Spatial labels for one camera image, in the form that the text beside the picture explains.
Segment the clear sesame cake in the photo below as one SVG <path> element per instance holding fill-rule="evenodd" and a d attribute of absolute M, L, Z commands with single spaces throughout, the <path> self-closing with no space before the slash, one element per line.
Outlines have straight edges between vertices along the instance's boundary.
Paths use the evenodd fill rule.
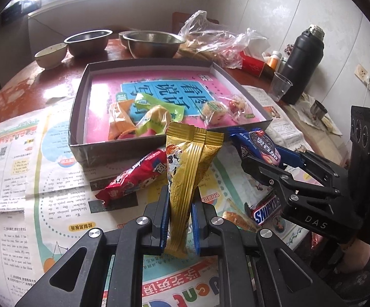
<path fill-rule="evenodd" d="M 232 223 L 234 223 L 238 228 L 249 232 L 257 232 L 258 228 L 256 225 L 252 224 L 249 220 L 246 220 L 242 215 L 235 211 L 224 211 L 222 217 Z"/>

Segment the blue Oreo packet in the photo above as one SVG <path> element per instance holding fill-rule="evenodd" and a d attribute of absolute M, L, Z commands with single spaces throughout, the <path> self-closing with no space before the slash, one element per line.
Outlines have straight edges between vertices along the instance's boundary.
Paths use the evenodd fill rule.
<path fill-rule="evenodd" d="M 269 165 L 279 166 L 281 155 L 271 138 L 261 129 L 246 130 L 241 127 L 228 129 L 228 135 L 241 159 L 257 158 Z"/>

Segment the Snickers bar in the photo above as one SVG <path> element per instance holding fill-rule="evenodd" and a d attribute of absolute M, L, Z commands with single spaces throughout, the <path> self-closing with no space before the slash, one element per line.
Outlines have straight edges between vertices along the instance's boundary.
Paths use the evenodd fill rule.
<path fill-rule="evenodd" d="M 281 206 L 279 198 L 273 193 L 268 198 L 261 200 L 256 206 L 244 204 L 246 215 L 251 218 L 256 225 L 261 226 L 271 217 Z"/>

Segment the red snack packet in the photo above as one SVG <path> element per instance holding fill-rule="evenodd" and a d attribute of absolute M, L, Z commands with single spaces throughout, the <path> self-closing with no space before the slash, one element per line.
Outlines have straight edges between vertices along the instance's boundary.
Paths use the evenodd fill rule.
<path fill-rule="evenodd" d="M 104 205 L 121 199 L 133 192 L 144 189 L 166 173 L 166 149 L 158 148 L 139 160 L 131 168 L 123 171 L 96 194 Z"/>

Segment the clear red pastry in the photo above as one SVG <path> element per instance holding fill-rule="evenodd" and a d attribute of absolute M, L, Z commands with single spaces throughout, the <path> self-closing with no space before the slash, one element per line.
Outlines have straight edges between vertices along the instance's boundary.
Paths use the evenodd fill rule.
<path fill-rule="evenodd" d="M 236 123 L 247 123 L 256 117 L 249 104 L 241 96 L 233 95 L 227 105 L 230 115 Z"/>

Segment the round green label pastry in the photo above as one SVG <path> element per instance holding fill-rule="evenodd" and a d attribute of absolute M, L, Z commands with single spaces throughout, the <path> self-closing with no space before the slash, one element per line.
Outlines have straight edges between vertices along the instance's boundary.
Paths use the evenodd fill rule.
<path fill-rule="evenodd" d="M 219 125 L 227 114 L 227 106 L 220 101 L 207 101 L 202 106 L 201 116 L 206 126 Z"/>

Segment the gold yellow snack packet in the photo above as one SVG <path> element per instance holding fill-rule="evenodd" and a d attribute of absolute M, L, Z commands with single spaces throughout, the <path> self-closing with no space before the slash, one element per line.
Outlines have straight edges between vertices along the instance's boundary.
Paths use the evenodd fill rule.
<path fill-rule="evenodd" d="M 184 258 L 191 204 L 196 188 L 222 148 L 224 135 L 185 123 L 166 130 L 166 163 L 170 224 L 166 253 Z"/>

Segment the orange snack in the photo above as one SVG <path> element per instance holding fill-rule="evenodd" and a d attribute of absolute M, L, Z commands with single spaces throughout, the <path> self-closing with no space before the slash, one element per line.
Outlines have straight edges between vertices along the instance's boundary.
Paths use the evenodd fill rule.
<path fill-rule="evenodd" d="M 109 106 L 109 134 L 108 140 L 117 140 L 136 130 L 136 125 L 130 118 L 130 108 L 133 99 L 118 101 Z"/>

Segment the green yellow snack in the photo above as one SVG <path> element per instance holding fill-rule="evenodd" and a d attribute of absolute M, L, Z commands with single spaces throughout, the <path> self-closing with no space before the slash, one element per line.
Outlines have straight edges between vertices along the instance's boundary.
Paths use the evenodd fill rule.
<path fill-rule="evenodd" d="M 185 116 L 183 106 L 165 102 L 145 93 L 136 95 L 134 106 L 145 110 L 145 114 L 136 124 L 135 133 L 138 137 L 164 135 L 171 122 L 181 123 Z"/>

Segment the clear plastic cup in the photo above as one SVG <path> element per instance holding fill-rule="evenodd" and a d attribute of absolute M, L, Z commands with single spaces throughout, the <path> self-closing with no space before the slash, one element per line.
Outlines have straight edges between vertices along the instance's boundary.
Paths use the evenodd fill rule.
<path fill-rule="evenodd" d="M 292 82 L 290 80 L 284 75 L 274 72 L 268 96 L 273 99 L 273 101 L 278 102 L 287 93 L 290 87 L 292 87 Z"/>

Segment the orange pill bottle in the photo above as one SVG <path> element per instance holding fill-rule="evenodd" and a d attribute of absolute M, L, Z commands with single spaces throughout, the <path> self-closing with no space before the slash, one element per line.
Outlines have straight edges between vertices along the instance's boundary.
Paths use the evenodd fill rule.
<path fill-rule="evenodd" d="M 271 67 L 274 71 L 278 71 L 282 60 L 282 54 L 280 51 L 273 51 L 271 55 L 268 57 L 267 64 Z"/>

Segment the black thermos bottle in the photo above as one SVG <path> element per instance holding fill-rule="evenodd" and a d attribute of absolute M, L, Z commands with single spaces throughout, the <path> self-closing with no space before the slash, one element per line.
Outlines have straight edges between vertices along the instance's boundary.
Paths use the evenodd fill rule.
<path fill-rule="evenodd" d="M 324 35 L 321 27 L 311 24 L 294 42 L 292 52 L 281 72 L 292 82 L 292 86 L 282 97 L 284 103 L 294 105 L 304 92 L 323 58 Z"/>

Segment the grey shallow cardboard box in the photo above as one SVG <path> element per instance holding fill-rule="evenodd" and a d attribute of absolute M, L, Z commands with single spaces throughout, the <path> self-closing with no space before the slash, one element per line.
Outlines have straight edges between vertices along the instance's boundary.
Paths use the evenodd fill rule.
<path fill-rule="evenodd" d="M 218 132 L 267 128 L 272 118 L 213 62 L 140 59 L 88 64 L 71 111 L 68 144 L 84 167 L 144 156 L 172 122 Z"/>

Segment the clear plastic bag with bread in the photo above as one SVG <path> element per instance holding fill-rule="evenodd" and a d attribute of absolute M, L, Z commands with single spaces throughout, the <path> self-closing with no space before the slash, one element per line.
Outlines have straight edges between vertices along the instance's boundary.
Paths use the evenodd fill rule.
<path fill-rule="evenodd" d="M 192 14 L 178 35 L 184 39 L 179 47 L 184 57 L 212 61 L 228 69 L 240 69 L 243 56 L 262 61 L 262 53 L 270 47 L 268 38 L 258 31 L 247 28 L 240 33 L 232 32 L 208 19 L 205 10 Z"/>

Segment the wooden chair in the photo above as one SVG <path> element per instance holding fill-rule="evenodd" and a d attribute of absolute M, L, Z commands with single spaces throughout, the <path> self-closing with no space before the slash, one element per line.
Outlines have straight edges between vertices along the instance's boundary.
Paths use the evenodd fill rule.
<path fill-rule="evenodd" d="M 209 32 L 211 30 L 217 31 L 222 30 L 222 26 L 219 24 L 219 21 L 216 19 L 206 18 L 207 12 L 201 10 L 200 23 L 195 25 L 191 32 L 195 33 L 202 33 L 202 32 Z M 179 34 L 182 27 L 185 25 L 187 20 L 191 17 L 191 14 L 188 13 L 181 13 L 181 12 L 174 12 L 172 14 L 172 33 Z"/>

